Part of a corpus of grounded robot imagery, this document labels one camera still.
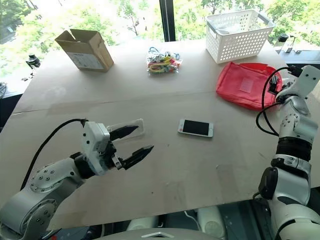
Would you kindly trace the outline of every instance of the basket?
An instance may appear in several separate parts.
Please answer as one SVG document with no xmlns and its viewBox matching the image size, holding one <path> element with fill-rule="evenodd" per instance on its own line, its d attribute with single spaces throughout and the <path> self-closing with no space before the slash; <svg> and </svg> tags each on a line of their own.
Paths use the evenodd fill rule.
<svg viewBox="0 0 320 240">
<path fill-rule="evenodd" d="M 206 49 L 217 64 L 256 56 L 276 26 L 250 9 L 206 17 Z"/>
</svg>

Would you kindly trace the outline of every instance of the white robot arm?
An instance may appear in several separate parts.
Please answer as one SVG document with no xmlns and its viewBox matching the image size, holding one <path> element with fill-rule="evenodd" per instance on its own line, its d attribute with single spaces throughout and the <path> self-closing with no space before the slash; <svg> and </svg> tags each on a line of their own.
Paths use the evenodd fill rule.
<svg viewBox="0 0 320 240">
<path fill-rule="evenodd" d="M 310 120 L 305 98 L 320 78 L 307 65 L 276 96 L 285 112 L 276 154 L 261 178 L 260 195 L 268 201 L 276 240 L 317 240 L 320 216 L 306 207 L 310 197 L 311 149 L 318 125 Z"/>
<path fill-rule="evenodd" d="M 117 168 L 128 169 L 146 157 L 153 146 L 143 147 L 126 160 L 116 156 L 112 141 L 132 133 L 130 125 L 108 132 L 102 123 L 84 124 L 84 153 L 49 164 L 38 170 L 27 185 L 0 210 L 0 240 L 37 240 L 60 203 L 92 176 Z"/>
</svg>

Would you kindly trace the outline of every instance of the cardboard box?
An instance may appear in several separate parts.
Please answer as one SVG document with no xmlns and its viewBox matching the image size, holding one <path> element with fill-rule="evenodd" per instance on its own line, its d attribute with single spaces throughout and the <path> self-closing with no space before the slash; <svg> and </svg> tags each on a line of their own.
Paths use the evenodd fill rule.
<svg viewBox="0 0 320 240">
<path fill-rule="evenodd" d="M 70 29 L 55 41 L 62 47 L 80 70 L 107 72 L 114 64 L 98 31 Z"/>
</svg>

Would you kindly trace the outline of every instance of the table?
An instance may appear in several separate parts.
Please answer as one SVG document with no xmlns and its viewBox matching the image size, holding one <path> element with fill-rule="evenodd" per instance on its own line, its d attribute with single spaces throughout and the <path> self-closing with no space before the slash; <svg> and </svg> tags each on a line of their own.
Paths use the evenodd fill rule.
<svg viewBox="0 0 320 240">
<path fill-rule="evenodd" d="M 31 158 L 60 123 L 78 117 L 113 125 L 142 118 L 145 135 L 119 141 L 118 155 L 154 144 L 128 171 L 92 177 L 58 208 L 49 228 L 124 221 L 250 199 L 276 151 L 277 138 L 255 126 L 256 112 L 216 95 L 216 64 L 202 40 L 167 42 L 183 58 L 180 72 L 148 76 L 146 43 L 110 47 L 115 65 L 107 73 L 80 71 L 64 52 L 47 57 L 0 134 L 0 206 L 19 190 Z M 237 63 L 285 63 L 266 43 L 258 56 Z M 307 100 L 320 122 L 319 103 Z M 177 133 L 181 118 L 214 122 L 211 139 Z M 270 119 L 279 125 L 275 114 Z M 33 172 L 81 151 L 81 126 L 70 124 L 43 149 Z M 320 144 L 316 137 L 314 146 Z M 312 150 L 312 173 L 320 169 Z M 320 175 L 311 175 L 312 187 Z"/>
</svg>

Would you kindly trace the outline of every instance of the white smartphone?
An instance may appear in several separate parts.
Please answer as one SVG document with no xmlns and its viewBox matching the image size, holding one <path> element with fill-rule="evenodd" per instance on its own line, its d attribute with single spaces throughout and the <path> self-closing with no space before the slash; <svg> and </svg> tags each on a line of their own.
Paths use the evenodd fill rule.
<svg viewBox="0 0 320 240">
<path fill-rule="evenodd" d="M 214 124 L 212 122 L 181 119 L 178 132 L 182 134 L 212 138 L 214 135 Z"/>
</svg>

